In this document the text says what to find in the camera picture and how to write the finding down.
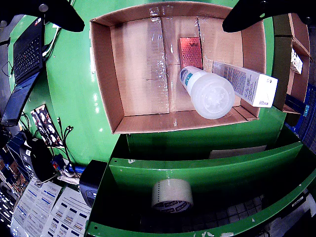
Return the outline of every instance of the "white paper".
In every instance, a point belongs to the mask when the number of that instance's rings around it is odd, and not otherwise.
[[[29,236],[40,237],[60,190],[61,187],[52,182],[36,184],[31,181],[14,210],[12,220],[15,219]]]
[[[43,229],[44,237],[82,237],[91,208],[80,192],[65,188]]]

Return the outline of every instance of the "laptop keyboard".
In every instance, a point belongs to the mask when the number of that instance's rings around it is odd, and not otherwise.
[[[24,52],[14,57],[14,76],[16,80],[40,64],[39,40],[40,38],[36,37],[29,43]]]

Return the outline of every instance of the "tape roll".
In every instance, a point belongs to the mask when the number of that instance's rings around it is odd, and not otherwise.
[[[193,206],[190,184],[182,179],[165,179],[153,187],[152,208],[161,212],[178,213]]]

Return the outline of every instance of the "laptop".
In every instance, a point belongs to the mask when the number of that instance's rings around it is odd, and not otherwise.
[[[16,126],[22,110],[43,68],[44,20],[37,18],[13,45],[13,70],[16,86],[1,118],[4,126]]]

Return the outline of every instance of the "laptop screen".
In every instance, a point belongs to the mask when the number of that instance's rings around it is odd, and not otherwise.
[[[39,73],[35,73],[14,88],[3,112],[1,124],[4,126],[15,126],[18,124],[22,110],[34,87]]]

